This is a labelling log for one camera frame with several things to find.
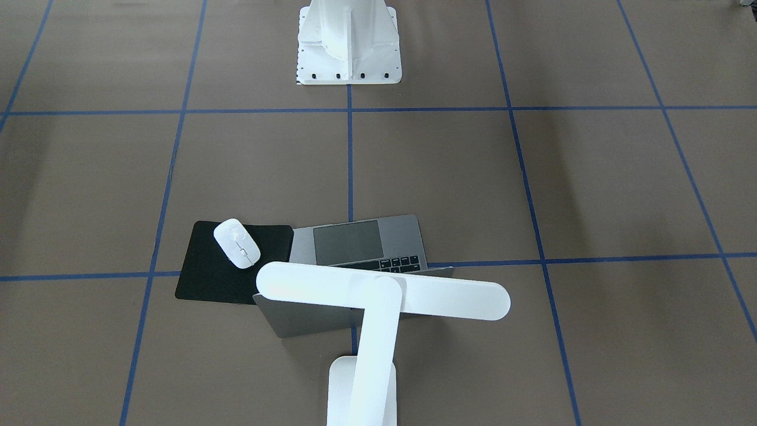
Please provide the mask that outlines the grey laptop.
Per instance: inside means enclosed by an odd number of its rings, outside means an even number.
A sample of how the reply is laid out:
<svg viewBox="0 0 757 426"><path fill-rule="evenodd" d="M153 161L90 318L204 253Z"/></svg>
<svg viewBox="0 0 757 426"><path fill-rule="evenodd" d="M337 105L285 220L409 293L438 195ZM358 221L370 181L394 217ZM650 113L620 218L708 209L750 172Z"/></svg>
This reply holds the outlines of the grey laptop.
<svg viewBox="0 0 757 426"><path fill-rule="evenodd" d="M297 228L289 261L432 277L452 277L454 271L428 267L414 215ZM262 295L254 300L280 338L359 327L363 321L363 311L356 308L272 301Z"/></svg>

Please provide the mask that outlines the white computer mouse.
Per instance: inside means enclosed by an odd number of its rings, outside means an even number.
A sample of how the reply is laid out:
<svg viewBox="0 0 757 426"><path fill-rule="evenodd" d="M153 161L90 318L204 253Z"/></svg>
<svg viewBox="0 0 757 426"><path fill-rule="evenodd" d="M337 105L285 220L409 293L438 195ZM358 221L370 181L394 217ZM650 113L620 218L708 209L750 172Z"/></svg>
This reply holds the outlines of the white computer mouse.
<svg viewBox="0 0 757 426"><path fill-rule="evenodd" d="M261 251L251 234L236 218L229 218L213 229L213 237L237 269L249 269L261 259Z"/></svg>

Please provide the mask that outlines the black mouse pad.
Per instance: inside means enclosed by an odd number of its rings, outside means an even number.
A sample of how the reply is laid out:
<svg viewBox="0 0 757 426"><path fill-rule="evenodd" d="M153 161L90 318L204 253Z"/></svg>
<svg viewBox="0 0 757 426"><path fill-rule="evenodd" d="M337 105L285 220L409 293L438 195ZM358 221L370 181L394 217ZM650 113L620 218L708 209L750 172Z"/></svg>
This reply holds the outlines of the black mouse pad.
<svg viewBox="0 0 757 426"><path fill-rule="evenodd" d="M258 272L270 262L288 262L294 240L289 225L246 225L261 251L258 262L238 269L213 237L214 221L196 221L174 292L178 299L254 305Z"/></svg>

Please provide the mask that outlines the white desk lamp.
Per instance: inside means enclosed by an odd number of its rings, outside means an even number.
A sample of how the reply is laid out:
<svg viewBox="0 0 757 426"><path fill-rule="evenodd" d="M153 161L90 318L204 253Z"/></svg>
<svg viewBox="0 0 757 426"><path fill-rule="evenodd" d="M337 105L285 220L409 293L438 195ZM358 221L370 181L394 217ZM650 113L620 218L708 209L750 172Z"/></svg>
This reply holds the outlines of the white desk lamp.
<svg viewBox="0 0 757 426"><path fill-rule="evenodd" d="M500 284L413 273L271 262L257 273L267 299L361 308L357 355L329 369L328 425L397 424L394 350L402 313L498 321L511 307Z"/></svg>

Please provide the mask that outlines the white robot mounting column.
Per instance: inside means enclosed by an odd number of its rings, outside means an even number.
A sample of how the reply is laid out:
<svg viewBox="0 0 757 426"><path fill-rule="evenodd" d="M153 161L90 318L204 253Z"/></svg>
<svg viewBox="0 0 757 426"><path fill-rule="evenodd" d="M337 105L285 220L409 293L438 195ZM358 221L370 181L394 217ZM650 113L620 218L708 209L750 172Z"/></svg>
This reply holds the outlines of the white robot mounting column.
<svg viewBox="0 0 757 426"><path fill-rule="evenodd" d="M298 17L296 83L391 85L402 80L397 11L384 1L312 1Z"/></svg>

